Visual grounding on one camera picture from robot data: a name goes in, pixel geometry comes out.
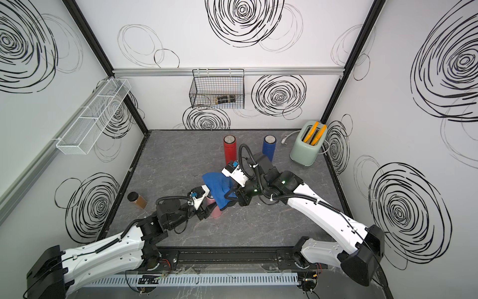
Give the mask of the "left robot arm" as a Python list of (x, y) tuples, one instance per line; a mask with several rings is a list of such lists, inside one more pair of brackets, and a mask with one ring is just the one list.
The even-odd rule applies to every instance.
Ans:
[(206, 219), (216, 208), (207, 198), (159, 198), (156, 211), (131, 221), (126, 229), (90, 244), (46, 249), (27, 273), (25, 299), (64, 299), (85, 285), (118, 272), (157, 269), (165, 261), (157, 244), (193, 217)]

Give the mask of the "blue cloth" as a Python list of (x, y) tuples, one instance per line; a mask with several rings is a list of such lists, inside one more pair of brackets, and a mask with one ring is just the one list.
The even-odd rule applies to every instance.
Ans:
[(234, 203), (230, 204), (229, 199), (225, 198), (225, 195), (233, 188), (233, 181), (230, 178), (222, 173), (206, 173), (202, 176), (202, 179), (210, 189), (210, 193), (221, 211), (234, 205)]

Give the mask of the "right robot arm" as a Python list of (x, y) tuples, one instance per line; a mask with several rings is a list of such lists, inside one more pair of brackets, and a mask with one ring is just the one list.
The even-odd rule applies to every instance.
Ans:
[(385, 253), (385, 233), (377, 225), (366, 226), (348, 217), (317, 195), (303, 179), (290, 171), (280, 172), (264, 154), (252, 154), (246, 144), (241, 150), (249, 154), (229, 162), (222, 174), (232, 179), (233, 186), (225, 199), (241, 206), (252, 197), (262, 196), (272, 203), (283, 203), (312, 220), (332, 238), (332, 242), (303, 237), (294, 247), (293, 259), (302, 268), (311, 264), (339, 267), (354, 282), (368, 287), (381, 268)]

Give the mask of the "pink thermos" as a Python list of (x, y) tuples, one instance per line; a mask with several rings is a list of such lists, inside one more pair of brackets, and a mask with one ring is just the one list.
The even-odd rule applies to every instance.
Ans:
[(212, 195), (209, 195), (205, 198), (205, 200), (206, 200), (207, 206), (213, 205), (214, 207), (212, 212), (210, 213), (210, 217), (213, 219), (219, 218), (222, 215), (222, 211), (218, 207), (214, 197)]

